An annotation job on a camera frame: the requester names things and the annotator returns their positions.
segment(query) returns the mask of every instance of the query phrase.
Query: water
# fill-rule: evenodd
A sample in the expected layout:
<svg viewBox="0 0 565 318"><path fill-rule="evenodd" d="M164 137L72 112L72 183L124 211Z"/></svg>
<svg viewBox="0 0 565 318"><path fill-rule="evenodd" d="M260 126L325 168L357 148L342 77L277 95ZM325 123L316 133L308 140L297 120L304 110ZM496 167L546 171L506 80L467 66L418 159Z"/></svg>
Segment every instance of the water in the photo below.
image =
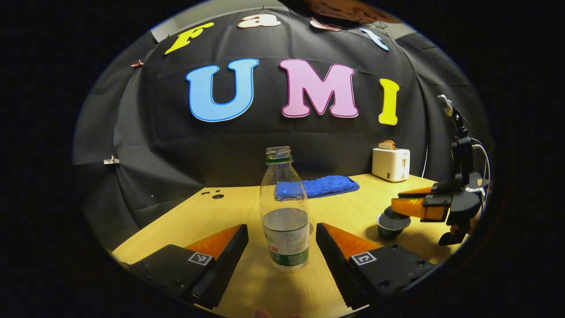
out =
<svg viewBox="0 0 565 318"><path fill-rule="evenodd" d="M299 237L308 240L310 236L310 228L308 227L308 213L301 209L283 208L270 211L265 214L261 219L263 226L272 231L296 231ZM297 247L297 251L290 251L289 253L302 252L302 248ZM308 260L304 263L295 266L282 266L271 260L275 268L285 273L294 273L302 269L308 264Z"/></svg>

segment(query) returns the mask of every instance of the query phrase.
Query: orange plastic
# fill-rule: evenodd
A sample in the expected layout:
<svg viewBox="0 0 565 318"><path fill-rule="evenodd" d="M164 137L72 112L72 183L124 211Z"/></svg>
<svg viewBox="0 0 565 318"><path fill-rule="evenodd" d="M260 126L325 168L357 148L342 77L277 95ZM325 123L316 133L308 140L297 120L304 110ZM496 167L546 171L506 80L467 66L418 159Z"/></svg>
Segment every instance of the orange plastic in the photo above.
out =
<svg viewBox="0 0 565 318"><path fill-rule="evenodd" d="M416 199L392 199L391 208L396 213L419 217L424 220L441 220L444 216L445 207L424 207L425 198Z"/></svg>
<svg viewBox="0 0 565 318"><path fill-rule="evenodd" d="M217 260L228 245L229 241L232 240L233 236L242 225L243 224L232 226L216 234L210 235L207 238L194 242L185 248L187 250L213 256L214 259Z"/></svg>
<svg viewBox="0 0 565 318"><path fill-rule="evenodd" d="M400 192L400 193L432 193L432 187L427 187L427 188L419 188L419 189L414 189L414 190L410 190L410 191L404 191L404 192Z"/></svg>
<svg viewBox="0 0 565 318"><path fill-rule="evenodd" d="M357 255L382 247L382 245L371 242L370 240L362 239L329 224L322 223L322 225L324 225L329 235L336 242L337 247L340 248L341 253L347 261L349 261L349 258L352 255Z"/></svg>

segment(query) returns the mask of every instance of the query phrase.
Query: black fabric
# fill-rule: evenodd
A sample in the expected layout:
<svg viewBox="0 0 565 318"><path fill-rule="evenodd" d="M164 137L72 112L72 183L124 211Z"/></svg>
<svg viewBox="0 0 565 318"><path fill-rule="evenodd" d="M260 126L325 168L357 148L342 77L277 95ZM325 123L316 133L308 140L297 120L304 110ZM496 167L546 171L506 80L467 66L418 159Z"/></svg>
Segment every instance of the black fabric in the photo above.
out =
<svg viewBox="0 0 565 318"><path fill-rule="evenodd" d="M445 94L452 100L454 107L467 120L472 132L469 136L479 139L494 166L494 143L490 123L483 102L468 77L434 43L420 33L410 33L397 39L398 45L410 60L422 98L426 105L429 134L428 162L425 178L436 181L449 181L453 176L453 160L450 143L456 129L451 119L445 117L444 110L437 96ZM475 169L483 173L484 157L478 151L473 152Z"/></svg>
<svg viewBox="0 0 565 318"><path fill-rule="evenodd" d="M110 251L140 229L125 205L115 170L97 162L75 169L82 212L102 247Z"/></svg>
<svg viewBox="0 0 565 318"><path fill-rule="evenodd" d="M422 175L427 161L426 178L448 181L453 176L449 143L455 131L437 101L438 94L454 101L477 138L483 143L490 140L472 86L423 36L414 33L396 41L373 30L389 47L385 51L358 29L322 31L285 9L269 10L281 21L276 27L237 28L242 18L263 13L251 10L214 18L212 27L167 55L164 52L177 35L158 44L145 35L112 63L85 101L74 163L101 165L114 154L120 160L115 170L123 200L140 228L202 187L259 185L265 171L264 150L277 145L290 146L294 167L302 179L311 180L370 173L372 149L392 139L397 148L410 150L410 174ZM143 51L145 64L131 68ZM229 102L235 86L234 72L227 64L242 58L259 60L253 70L254 98L249 109L224 122L194 117L187 73L218 65L214 101ZM279 62L291 58L308 61L321 78L333 64L353 68L359 115L337 118L327 109L322 115L312 111L302 118L283 116L288 82ZM383 108L382 78L400 86L395 126L378 121ZM313 109L308 98L306 103ZM121 222L123 233L131 232L116 218L107 222ZM102 221L97 226L107 225Z"/></svg>

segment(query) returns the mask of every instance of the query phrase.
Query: blue letter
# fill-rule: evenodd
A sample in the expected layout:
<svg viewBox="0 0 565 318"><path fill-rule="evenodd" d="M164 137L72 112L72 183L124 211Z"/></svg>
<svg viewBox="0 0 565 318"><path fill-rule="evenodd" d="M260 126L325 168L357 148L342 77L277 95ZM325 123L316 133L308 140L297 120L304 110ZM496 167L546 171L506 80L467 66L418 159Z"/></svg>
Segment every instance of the blue letter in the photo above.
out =
<svg viewBox="0 0 565 318"><path fill-rule="evenodd" d="M236 72L236 95L225 104L218 104L212 98L212 76L220 69L217 65L188 73L188 102L192 114L205 122L228 121L243 114L253 102L253 68L258 64L259 60L254 58L238 59L228 64L228 68Z"/></svg>

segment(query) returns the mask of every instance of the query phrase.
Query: green bottle label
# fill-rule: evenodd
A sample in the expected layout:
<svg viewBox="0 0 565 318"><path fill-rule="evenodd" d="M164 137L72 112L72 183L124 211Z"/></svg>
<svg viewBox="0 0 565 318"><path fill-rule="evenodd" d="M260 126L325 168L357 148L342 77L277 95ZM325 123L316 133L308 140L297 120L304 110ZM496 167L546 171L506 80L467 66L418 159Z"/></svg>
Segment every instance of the green bottle label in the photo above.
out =
<svg viewBox="0 0 565 318"><path fill-rule="evenodd" d="M273 231L263 227L271 259L278 265L295 266L308 260L310 228L308 222L299 229Z"/></svg>

